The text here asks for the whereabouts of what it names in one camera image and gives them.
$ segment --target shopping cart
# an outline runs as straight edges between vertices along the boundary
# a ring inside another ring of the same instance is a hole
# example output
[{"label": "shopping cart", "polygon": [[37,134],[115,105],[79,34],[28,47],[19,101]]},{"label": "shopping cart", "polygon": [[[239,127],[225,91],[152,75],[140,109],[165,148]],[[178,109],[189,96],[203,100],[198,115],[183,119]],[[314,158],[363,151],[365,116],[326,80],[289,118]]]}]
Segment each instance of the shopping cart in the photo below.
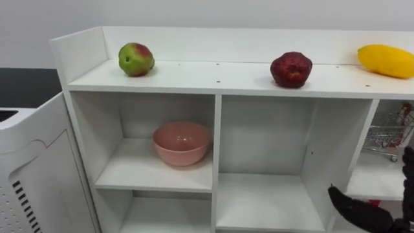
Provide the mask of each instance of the shopping cart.
[{"label": "shopping cart", "polygon": [[414,128],[414,107],[403,103],[398,113],[377,113],[374,116],[365,142],[364,150],[389,155],[396,162],[400,145],[411,136]]}]

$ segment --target yellow fruit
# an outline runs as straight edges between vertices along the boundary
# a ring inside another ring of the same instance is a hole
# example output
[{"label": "yellow fruit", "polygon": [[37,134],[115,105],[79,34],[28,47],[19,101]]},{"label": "yellow fruit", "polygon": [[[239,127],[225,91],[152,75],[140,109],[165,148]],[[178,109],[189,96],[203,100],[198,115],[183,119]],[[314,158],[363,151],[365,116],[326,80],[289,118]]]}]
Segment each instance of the yellow fruit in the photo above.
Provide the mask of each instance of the yellow fruit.
[{"label": "yellow fruit", "polygon": [[367,69],[396,78],[414,77],[414,54],[387,45],[366,45],[358,59]]}]

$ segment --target bowl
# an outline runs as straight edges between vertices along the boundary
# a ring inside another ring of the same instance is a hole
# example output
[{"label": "bowl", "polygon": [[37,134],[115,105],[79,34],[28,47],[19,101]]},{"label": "bowl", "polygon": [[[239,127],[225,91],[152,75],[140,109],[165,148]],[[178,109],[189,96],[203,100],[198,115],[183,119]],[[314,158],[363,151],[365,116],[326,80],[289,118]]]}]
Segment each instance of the bowl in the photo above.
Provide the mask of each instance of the bowl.
[{"label": "bowl", "polygon": [[170,122],[159,127],[153,135],[158,155],[174,166],[189,166],[200,161],[211,138],[206,127],[193,122]]}]

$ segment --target black countertop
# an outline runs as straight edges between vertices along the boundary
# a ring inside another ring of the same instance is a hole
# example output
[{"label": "black countertop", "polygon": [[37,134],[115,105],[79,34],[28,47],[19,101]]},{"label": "black countertop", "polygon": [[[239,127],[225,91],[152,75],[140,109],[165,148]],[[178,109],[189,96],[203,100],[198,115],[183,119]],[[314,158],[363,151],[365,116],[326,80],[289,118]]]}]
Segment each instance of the black countertop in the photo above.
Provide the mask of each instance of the black countertop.
[{"label": "black countertop", "polygon": [[59,92],[55,69],[0,68],[0,107],[37,108]]}]

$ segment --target red apple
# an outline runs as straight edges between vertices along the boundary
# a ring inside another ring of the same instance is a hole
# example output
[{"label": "red apple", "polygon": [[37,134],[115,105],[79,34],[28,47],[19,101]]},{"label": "red apple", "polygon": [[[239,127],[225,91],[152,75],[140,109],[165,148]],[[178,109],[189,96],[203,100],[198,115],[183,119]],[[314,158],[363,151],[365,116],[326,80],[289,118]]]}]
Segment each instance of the red apple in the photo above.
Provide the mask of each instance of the red apple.
[{"label": "red apple", "polygon": [[270,72],[281,87],[300,88],[312,70],[312,61],[300,52],[287,52],[272,62]]},{"label": "red apple", "polygon": [[119,66],[130,77],[146,75],[154,67],[151,51],[139,43],[128,43],[118,53]]}]

